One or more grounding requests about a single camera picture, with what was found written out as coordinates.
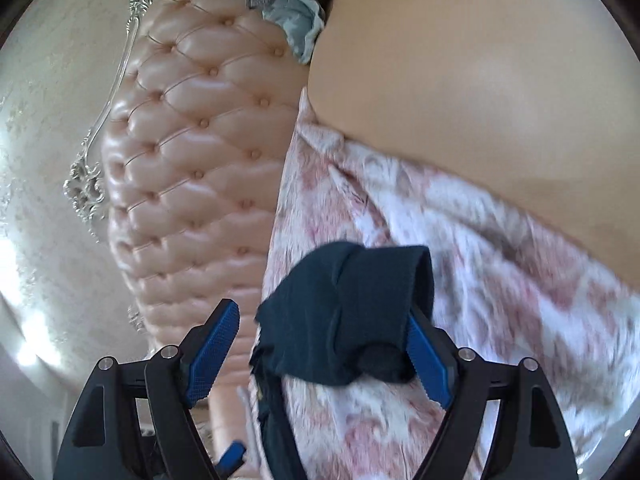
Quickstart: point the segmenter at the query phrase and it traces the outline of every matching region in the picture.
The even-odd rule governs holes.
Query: tufted leather upholstery
[[[104,136],[111,249],[156,346],[179,343],[221,298],[240,306],[238,338],[211,393],[216,453],[244,437],[244,417],[223,417],[236,413],[236,386],[248,383],[307,73],[283,32],[243,0],[155,0]]]

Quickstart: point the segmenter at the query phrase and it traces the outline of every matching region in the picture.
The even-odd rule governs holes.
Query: gray fabric
[[[324,28],[324,10],[318,0],[245,0],[250,9],[260,9],[262,17],[279,25],[287,36],[296,59],[311,61],[316,39]]]

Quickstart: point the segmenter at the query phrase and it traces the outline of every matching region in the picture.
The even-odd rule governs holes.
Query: tan leather surface
[[[537,215],[640,286],[640,63],[599,0],[334,0],[321,122]]]
[[[280,28],[243,0],[155,0],[104,136],[111,249],[158,345],[179,343],[221,298],[240,307],[240,331],[214,386],[234,391],[220,416],[235,416],[235,387],[248,384],[280,177],[307,76]],[[238,425],[214,425],[221,453]],[[244,426],[234,438],[244,438]]]

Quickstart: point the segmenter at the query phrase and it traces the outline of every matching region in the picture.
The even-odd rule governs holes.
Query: ornate carving
[[[148,11],[153,0],[130,0],[129,20],[127,21],[127,43],[120,59],[115,80],[111,86],[109,98],[102,108],[94,126],[89,129],[89,133],[82,140],[80,151],[75,162],[71,165],[69,178],[65,181],[65,195],[71,200],[72,206],[80,219],[89,227],[89,232],[98,239],[95,230],[96,222],[105,218],[108,211],[109,197],[104,186],[102,168],[100,162],[91,162],[90,150],[100,133],[100,130],[111,111],[111,103],[122,83],[124,71],[129,62],[133,41],[138,33],[140,19]]]

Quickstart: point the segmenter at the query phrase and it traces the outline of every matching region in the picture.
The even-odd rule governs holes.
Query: pink leather headboard
[[[156,346],[179,343],[221,298],[240,306],[238,338],[211,394],[233,403],[236,386],[248,383],[253,318],[307,74],[280,28],[243,0],[155,0],[104,136],[111,249]],[[223,440],[234,436],[217,419],[214,442],[216,424]],[[231,425],[244,432],[244,421]]]

